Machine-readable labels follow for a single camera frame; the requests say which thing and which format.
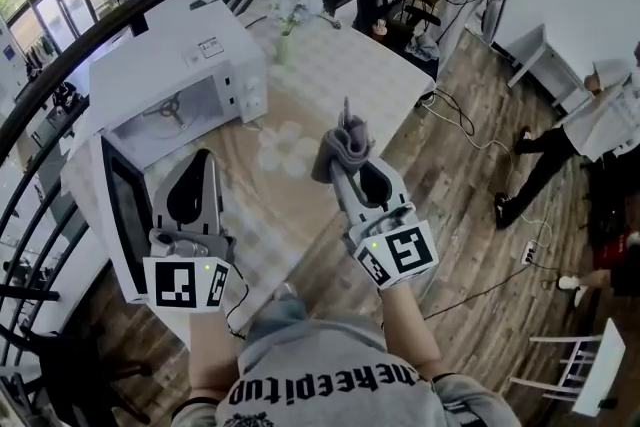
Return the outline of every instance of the glass door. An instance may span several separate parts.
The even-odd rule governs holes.
[[[93,16],[86,0],[62,0],[62,2],[75,26],[77,36],[83,34],[93,25]]]
[[[36,4],[36,10],[56,45],[60,51],[64,52],[76,40],[76,36],[69,19],[62,12],[60,2],[58,0],[40,0]]]

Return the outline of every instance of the white cable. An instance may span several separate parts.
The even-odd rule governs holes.
[[[443,116],[442,114],[438,114],[437,112],[435,112],[434,110],[429,108],[435,103],[435,98],[436,98],[436,96],[434,94],[433,95],[433,101],[428,105],[421,104],[421,107],[424,107],[425,109],[427,109],[434,116],[446,121],[447,123],[450,123],[451,125],[454,125],[454,126],[458,127],[460,130],[462,130],[462,133],[464,134],[464,136],[467,138],[467,140],[471,143],[471,145],[474,148],[476,148],[478,150],[486,150],[492,144],[497,144],[504,151],[507,152],[507,155],[509,155],[509,162],[511,164],[511,169],[509,170],[509,174],[507,175],[505,189],[509,190],[509,180],[511,179],[511,174],[513,173],[513,169],[515,167],[514,164],[513,164],[513,157],[511,156],[511,152],[509,151],[509,148],[507,148],[503,143],[501,143],[500,141],[497,141],[496,139],[492,139],[487,144],[482,145],[482,146],[479,145],[479,144],[476,144],[475,141],[473,141],[473,139],[471,139],[471,136],[467,133],[467,131],[464,129],[464,127],[461,124],[456,123],[455,121]],[[551,229],[551,226],[549,226],[549,224],[546,221],[540,221],[540,220],[537,220],[537,219],[529,220],[524,216],[524,214],[520,214],[520,217],[522,217],[522,219],[528,224],[542,224],[544,227],[546,227],[549,230],[549,242],[547,242],[546,244],[544,244],[544,245],[541,244],[540,242],[538,242],[537,239],[532,239],[530,241],[530,242],[535,243],[537,246],[540,246],[542,249],[548,248],[549,245],[551,244],[551,241],[553,240],[553,230]]]

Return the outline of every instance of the open microwave door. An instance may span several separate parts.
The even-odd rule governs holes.
[[[147,300],[143,258],[151,254],[152,208],[144,173],[102,135],[91,141],[102,233],[127,302]]]

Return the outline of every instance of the checkered tablecloth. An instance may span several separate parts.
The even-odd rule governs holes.
[[[248,24],[259,13],[241,17]],[[271,19],[249,29],[273,63],[280,28]],[[310,178],[319,141],[337,123],[345,96],[368,121],[380,153],[433,80],[407,61],[351,28],[334,29],[317,19],[295,29],[286,64],[271,64],[268,113],[247,125],[219,127],[145,170],[152,197],[173,166],[196,148],[211,149],[221,169],[223,226],[237,238],[236,263],[250,293],[229,318],[240,329],[268,300],[337,213],[334,192]],[[87,148],[67,164],[63,180],[89,224],[99,227]],[[226,311],[244,284],[232,272]],[[188,343],[187,316],[159,311]]]

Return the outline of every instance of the power strip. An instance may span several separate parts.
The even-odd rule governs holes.
[[[524,251],[522,252],[522,258],[520,258],[520,263],[522,265],[529,265],[533,262],[533,257],[536,255],[536,241],[530,240],[527,242],[527,245],[524,246]]]

